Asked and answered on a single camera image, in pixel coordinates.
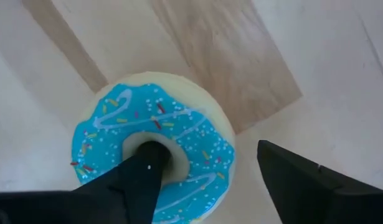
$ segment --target blue icing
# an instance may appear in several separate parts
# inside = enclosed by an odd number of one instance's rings
[[[229,187],[234,148],[216,132],[202,110],[188,108],[154,84],[118,84],[98,102],[91,118],[78,124],[72,159],[78,163],[74,168],[81,184],[117,166],[122,160],[123,140],[142,131],[175,139],[190,161],[187,180],[161,190],[154,222],[189,223],[201,217]]]

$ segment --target donut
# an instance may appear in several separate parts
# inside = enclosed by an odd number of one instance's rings
[[[167,73],[135,74],[106,86],[80,118],[72,162],[81,184],[103,175],[149,140],[172,154],[153,223],[205,219],[230,189],[234,131],[218,103],[195,83]]]

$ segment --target red sprinkle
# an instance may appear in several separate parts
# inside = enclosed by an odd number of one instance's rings
[[[155,121],[155,120],[154,120],[154,123],[155,123],[156,127],[157,127],[159,130],[161,130],[161,125],[159,125],[158,121]]]
[[[86,165],[83,165],[83,168],[85,168],[86,170],[89,170],[89,171],[93,171],[93,168],[88,167],[88,166],[86,166]]]
[[[162,113],[165,113],[165,109],[162,107],[162,105],[160,103],[157,103],[156,105],[162,111]]]

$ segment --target wooden board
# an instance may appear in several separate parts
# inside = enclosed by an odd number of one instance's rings
[[[183,75],[212,94],[236,133],[301,96],[250,0],[51,1],[75,34],[65,41],[82,43],[110,83],[147,70]]]

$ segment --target donut hole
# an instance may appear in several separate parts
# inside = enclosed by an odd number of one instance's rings
[[[122,159],[126,160],[133,156],[137,148],[145,142],[157,141],[164,145],[171,153],[171,158],[164,168],[162,186],[181,182],[187,178],[190,170],[189,160],[183,149],[173,140],[158,133],[134,133],[127,137],[122,144]]]

